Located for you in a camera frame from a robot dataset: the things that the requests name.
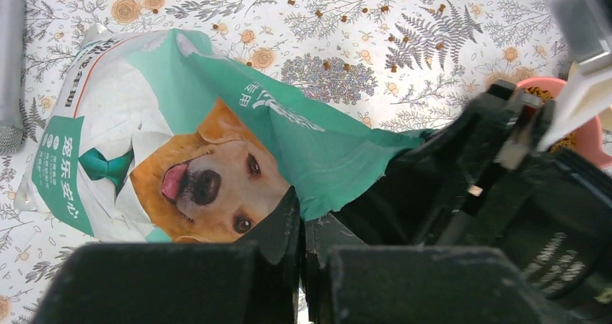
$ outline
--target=dog's eye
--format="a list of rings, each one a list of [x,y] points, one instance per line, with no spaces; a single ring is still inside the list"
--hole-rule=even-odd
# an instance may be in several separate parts
[[[245,234],[253,227],[253,223],[245,218],[236,218],[234,220],[234,230],[238,234]]]
[[[261,169],[259,168],[259,164],[257,163],[257,160],[255,159],[255,157],[253,157],[252,154],[249,154],[247,157],[247,169],[253,175],[261,174]]]

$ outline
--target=spilled kibble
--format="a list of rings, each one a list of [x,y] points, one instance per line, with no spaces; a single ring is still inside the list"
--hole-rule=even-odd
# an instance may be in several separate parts
[[[549,100],[553,100],[554,99],[554,97],[550,93],[550,91],[547,91],[545,89],[541,89],[540,87],[529,87],[529,88],[526,89],[526,91],[527,91],[527,93],[529,93],[531,95],[535,95],[536,97],[540,97],[540,99],[542,99],[542,103],[543,104],[546,104],[546,102],[548,102]],[[551,146],[549,151],[550,152],[555,152],[556,150],[560,149],[561,147],[567,147],[569,149],[574,149],[576,147],[576,132],[575,131],[567,134],[563,139],[561,139],[558,142],[556,142],[553,146]]]

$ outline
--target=dog food package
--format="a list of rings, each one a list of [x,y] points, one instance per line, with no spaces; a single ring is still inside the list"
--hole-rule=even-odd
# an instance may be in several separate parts
[[[304,219],[365,192],[421,131],[370,129],[202,32],[88,35],[19,188],[105,241],[233,242],[293,185]]]

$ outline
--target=pink bowl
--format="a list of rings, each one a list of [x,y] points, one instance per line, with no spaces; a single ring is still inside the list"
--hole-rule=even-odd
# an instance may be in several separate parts
[[[540,87],[547,90],[556,97],[565,81],[554,77],[532,77],[517,84],[521,88]],[[592,162],[596,167],[603,169],[612,165],[612,157],[603,151],[603,132],[599,117],[595,116],[592,120],[576,129],[576,148],[574,152]]]

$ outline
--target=dog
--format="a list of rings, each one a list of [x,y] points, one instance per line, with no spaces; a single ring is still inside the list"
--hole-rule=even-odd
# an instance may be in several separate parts
[[[221,101],[130,174],[140,204],[173,242],[234,242],[289,189],[276,160]]]

